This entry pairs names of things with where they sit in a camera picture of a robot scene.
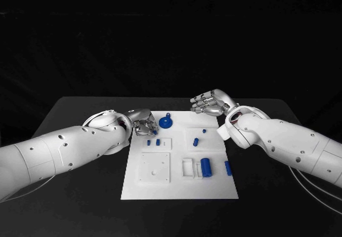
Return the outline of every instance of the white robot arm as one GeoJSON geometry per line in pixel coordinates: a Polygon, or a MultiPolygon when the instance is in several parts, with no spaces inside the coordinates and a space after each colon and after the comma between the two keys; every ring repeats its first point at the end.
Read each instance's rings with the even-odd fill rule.
{"type": "Polygon", "coordinates": [[[247,149],[257,144],[282,163],[318,176],[342,188],[342,144],[307,127],[270,119],[263,111],[242,106],[219,89],[191,99],[193,111],[211,116],[226,114],[219,129],[247,149]]]}
{"type": "Polygon", "coordinates": [[[0,148],[0,201],[28,185],[81,167],[129,146],[135,128],[139,136],[158,134],[149,109],[115,110],[92,116],[83,126],[51,132],[0,148]]]}

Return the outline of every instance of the robotic hand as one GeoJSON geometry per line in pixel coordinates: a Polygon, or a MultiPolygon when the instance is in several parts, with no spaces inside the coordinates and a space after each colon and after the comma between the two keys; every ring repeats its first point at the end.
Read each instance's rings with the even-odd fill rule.
{"type": "Polygon", "coordinates": [[[0,148],[0,201],[28,185],[117,153],[129,146],[132,130],[155,137],[159,126],[149,109],[93,115],[83,126],[51,132],[0,148]]]}
{"type": "Polygon", "coordinates": [[[250,106],[242,106],[219,89],[191,99],[191,110],[211,116],[226,115],[219,128],[223,139],[233,138],[247,149],[257,144],[268,155],[342,188],[342,144],[307,127],[279,119],[250,106]]]}

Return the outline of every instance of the white platform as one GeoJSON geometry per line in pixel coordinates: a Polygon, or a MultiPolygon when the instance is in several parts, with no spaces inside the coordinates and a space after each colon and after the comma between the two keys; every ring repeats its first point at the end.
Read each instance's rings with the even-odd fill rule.
{"type": "Polygon", "coordinates": [[[167,113],[171,113],[174,125],[168,129],[161,128],[159,135],[151,139],[154,146],[155,139],[161,139],[161,146],[156,149],[154,146],[148,148],[149,138],[136,136],[133,133],[122,200],[239,199],[234,179],[227,175],[226,161],[229,157],[226,144],[217,133],[217,117],[207,114],[198,115],[188,111],[155,111],[156,121],[167,116],[167,113]],[[191,142],[195,139],[193,136],[200,138],[197,148],[191,142]],[[143,162],[146,162],[145,158],[149,153],[155,154],[148,155],[151,165],[146,167],[143,162]],[[182,160],[187,158],[193,159],[195,174],[201,159],[210,158],[213,177],[197,178],[194,175],[194,178],[184,178],[182,160]]]}

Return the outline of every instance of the black background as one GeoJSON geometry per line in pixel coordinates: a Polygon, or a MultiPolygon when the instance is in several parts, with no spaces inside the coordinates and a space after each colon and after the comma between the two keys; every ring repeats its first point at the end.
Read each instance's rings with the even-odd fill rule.
{"type": "Polygon", "coordinates": [[[3,146],[32,137],[64,96],[216,88],[285,100],[301,123],[342,142],[340,1],[113,4],[0,7],[3,146]]]}

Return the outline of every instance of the dark table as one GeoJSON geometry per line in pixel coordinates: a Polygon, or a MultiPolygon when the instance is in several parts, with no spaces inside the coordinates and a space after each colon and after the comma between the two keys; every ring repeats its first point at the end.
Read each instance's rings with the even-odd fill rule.
{"type": "MultiPolygon", "coordinates": [[[[299,124],[278,99],[237,99],[299,124]]],[[[136,108],[188,111],[188,98],[63,97],[35,133],[83,125],[96,113],[136,108]]],[[[0,236],[342,236],[342,217],[307,193],[289,167],[259,146],[226,141],[239,200],[120,200],[129,147],[58,175],[0,204],[0,236]]]]}

